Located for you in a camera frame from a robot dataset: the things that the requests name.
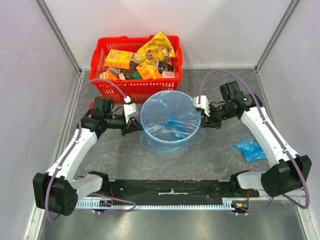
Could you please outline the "long red box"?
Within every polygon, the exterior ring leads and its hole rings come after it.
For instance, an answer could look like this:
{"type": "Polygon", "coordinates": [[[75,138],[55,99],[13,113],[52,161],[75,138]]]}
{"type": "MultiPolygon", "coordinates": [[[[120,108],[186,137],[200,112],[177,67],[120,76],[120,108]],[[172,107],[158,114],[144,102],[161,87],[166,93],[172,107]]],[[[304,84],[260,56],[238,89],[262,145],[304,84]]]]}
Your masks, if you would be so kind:
{"type": "Polygon", "coordinates": [[[94,102],[91,102],[89,105],[89,110],[91,110],[94,107],[94,102]]]}

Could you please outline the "blue trash bag roll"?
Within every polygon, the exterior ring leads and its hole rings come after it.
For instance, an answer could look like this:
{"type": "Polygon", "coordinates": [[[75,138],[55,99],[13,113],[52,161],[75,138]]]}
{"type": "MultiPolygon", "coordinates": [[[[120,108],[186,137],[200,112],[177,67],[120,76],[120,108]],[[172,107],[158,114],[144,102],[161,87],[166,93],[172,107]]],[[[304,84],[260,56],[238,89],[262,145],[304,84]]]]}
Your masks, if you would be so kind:
{"type": "Polygon", "coordinates": [[[241,150],[244,160],[247,163],[265,159],[267,156],[260,144],[253,138],[242,137],[237,143],[232,144],[241,150]]]}

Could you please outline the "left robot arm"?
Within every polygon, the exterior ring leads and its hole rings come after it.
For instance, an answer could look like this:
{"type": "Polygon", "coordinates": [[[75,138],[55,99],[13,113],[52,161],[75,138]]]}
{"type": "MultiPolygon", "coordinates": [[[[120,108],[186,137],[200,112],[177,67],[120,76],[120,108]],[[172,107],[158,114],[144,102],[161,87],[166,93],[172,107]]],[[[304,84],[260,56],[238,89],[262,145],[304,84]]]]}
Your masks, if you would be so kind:
{"type": "Polygon", "coordinates": [[[78,201],[88,195],[96,193],[103,197],[112,193],[106,173],[90,171],[79,180],[74,180],[74,176],[88,151],[106,130],[120,130],[122,136],[141,130],[136,120],[139,111],[130,97],[125,97],[121,114],[115,113],[114,105],[110,98],[96,97],[61,156],[45,173],[34,176],[32,184],[37,208],[46,214],[69,216],[78,201]]]}

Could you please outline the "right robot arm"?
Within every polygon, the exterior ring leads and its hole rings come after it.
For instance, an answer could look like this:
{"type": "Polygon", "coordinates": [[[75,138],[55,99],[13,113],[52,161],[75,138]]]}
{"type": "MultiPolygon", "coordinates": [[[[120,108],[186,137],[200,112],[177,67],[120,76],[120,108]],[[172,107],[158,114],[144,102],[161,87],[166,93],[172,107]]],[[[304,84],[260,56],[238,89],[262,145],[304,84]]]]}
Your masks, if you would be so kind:
{"type": "Polygon", "coordinates": [[[267,171],[242,171],[232,175],[229,191],[235,197],[247,189],[265,191],[277,197],[303,187],[312,161],[299,155],[270,122],[262,102],[255,94],[244,94],[236,81],[220,86],[222,104],[214,106],[205,95],[196,96],[194,107],[201,112],[202,127],[220,129],[222,121],[237,117],[254,135],[270,168],[267,171]]]}

